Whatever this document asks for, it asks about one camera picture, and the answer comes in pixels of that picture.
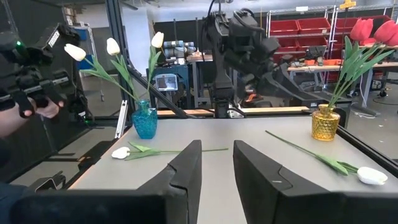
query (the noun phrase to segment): yellow glass vase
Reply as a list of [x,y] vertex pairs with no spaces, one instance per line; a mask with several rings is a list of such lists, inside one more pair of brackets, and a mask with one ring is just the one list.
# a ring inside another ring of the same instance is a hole
[[321,104],[319,110],[312,113],[312,137],[321,141],[332,141],[335,138],[340,115],[333,112],[334,107]]

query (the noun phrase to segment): white wall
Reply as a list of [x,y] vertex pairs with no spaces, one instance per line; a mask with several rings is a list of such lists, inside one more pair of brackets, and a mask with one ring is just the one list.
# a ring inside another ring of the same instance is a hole
[[[357,5],[364,5],[369,1],[373,4],[380,4],[382,1],[390,0],[356,0]],[[160,7],[156,7],[155,3],[153,6],[149,6],[149,10],[154,15],[155,22],[167,22],[173,21],[187,21],[194,20],[196,17],[201,19],[207,15],[210,0],[208,2],[193,2],[184,1],[185,3],[173,2],[173,1],[160,1]],[[344,0],[258,0],[258,1],[246,1],[246,0],[234,0],[231,4],[222,4],[221,8],[227,13],[227,17],[232,16],[234,10],[239,10],[246,7],[253,12],[267,12],[270,10],[278,9],[295,9],[297,6],[333,6],[335,4],[342,4]],[[218,4],[213,5],[213,11],[218,9]]]
[[[77,21],[89,23],[91,28],[109,27],[108,16],[104,4],[85,6],[82,14],[77,15]],[[126,42],[129,56],[135,68],[146,76],[148,67],[150,32],[147,9],[145,7],[133,11],[122,9],[122,21],[126,30]]]

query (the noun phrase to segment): hand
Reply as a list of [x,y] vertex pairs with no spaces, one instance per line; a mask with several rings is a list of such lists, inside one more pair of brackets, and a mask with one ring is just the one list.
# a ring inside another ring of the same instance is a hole
[[[53,118],[55,117],[58,112],[60,111],[60,107],[63,107],[63,102],[60,102],[58,105],[56,105],[53,101],[51,101],[49,98],[47,98],[47,101],[49,104],[45,108],[37,108],[36,102],[33,99],[30,99],[30,102],[33,105],[33,108],[35,109],[35,112],[42,115],[43,117],[46,118]],[[25,116],[29,117],[32,115],[31,111],[25,111],[24,112]]]

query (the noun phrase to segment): robotic arm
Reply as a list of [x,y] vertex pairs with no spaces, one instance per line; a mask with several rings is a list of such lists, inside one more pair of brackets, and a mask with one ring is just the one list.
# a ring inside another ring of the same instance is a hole
[[289,77],[288,63],[274,65],[273,54],[280,47],[277,39],[267,38],[249,9],[235,11],[229,21],[222,11],[212,12],[205,22],[206,38],[212,44],[216,78],[213,84],[216,118],[228,118],[229,104],[234,104],[232,81],[225,68],[243,74],[245,86],[261,95],[293,95],[274,77]]
[[11,74],[0,77],[0,80],[10,78],[13,81],[10,85],[2,84],[0,88],[0,111],[13,108],[18,103],[20,116],[25,118],[23,111],[34,111],[28,97],[34,99],[38,107],[46,107],[46,97],[55,103],[64,100],[55,85],[60,85],[64,91],[76,88],[65,70],[53,72],[54,79],[42,75],[42,72],[51,73],[52,49],[60,40],[78,45],[80,37],[70,27],[58,24],[55,28],[46,29],[34,46],[26,47],[17,34],[0,33],[0,54],[17,67]]

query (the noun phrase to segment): vase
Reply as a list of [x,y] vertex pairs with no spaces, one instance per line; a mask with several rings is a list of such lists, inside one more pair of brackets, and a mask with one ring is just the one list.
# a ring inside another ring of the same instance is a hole
[[140,100],[132,114],[132,123],[141,139],[152,139],[157,129],[157,110],[149,107],[149,100]]
[[326,104],[318,106],[319,110],[312,113],[312,137],[321,141],[332,141],[335,138],[340,115],[333,112],[334,107]]

